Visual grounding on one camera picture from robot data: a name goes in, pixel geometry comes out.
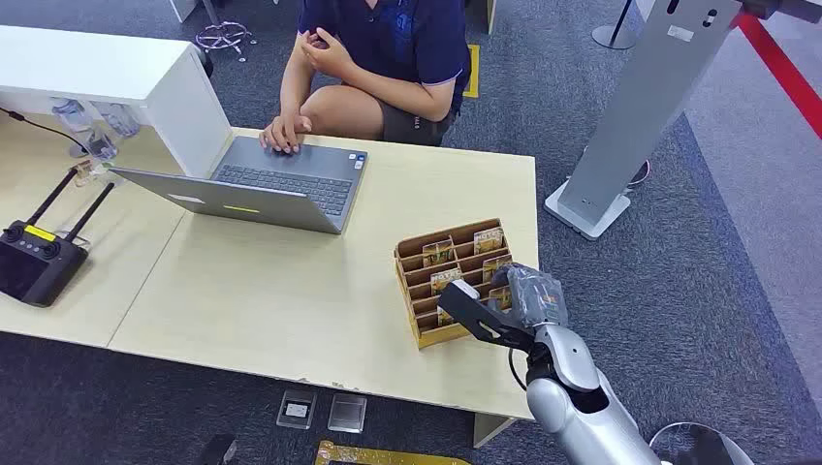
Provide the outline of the person's left hand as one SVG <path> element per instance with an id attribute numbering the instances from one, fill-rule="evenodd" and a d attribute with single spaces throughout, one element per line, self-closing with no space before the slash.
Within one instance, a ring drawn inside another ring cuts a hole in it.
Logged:
<path id="1" fill-rule="evenodd" d="M 298 45 L 307 63 L 322 74 L 348 81 L 357 69 L 345 46 L 321 27 L 299 34 Z"/>

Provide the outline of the person's right hand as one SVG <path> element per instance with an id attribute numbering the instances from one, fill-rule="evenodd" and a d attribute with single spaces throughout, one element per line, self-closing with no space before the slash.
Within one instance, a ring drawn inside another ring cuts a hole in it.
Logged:
<path id="1" fill-rule="evenodd" d="M 307 116 L 295 114 L 281 114 L 273 118 L 272 122 L 260 133 L 260 145 L 266 150 L 274 150 L 287 154 L 296 154 L 300 151 L 298 134 L 312 131 L 312 122 Z"/>

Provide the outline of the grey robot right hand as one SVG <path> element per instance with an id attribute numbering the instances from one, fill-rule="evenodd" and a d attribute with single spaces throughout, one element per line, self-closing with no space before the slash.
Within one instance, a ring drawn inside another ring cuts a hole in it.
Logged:
<path id="1" fill-rule="evenodd" d="M 521 263 L 506 263 L 491 277 L 494 288 L 508 286 L 508 318 L 521 328 L 552 324 L 568 326 L 569 315 L 561 283 L 549 272 Z"/>

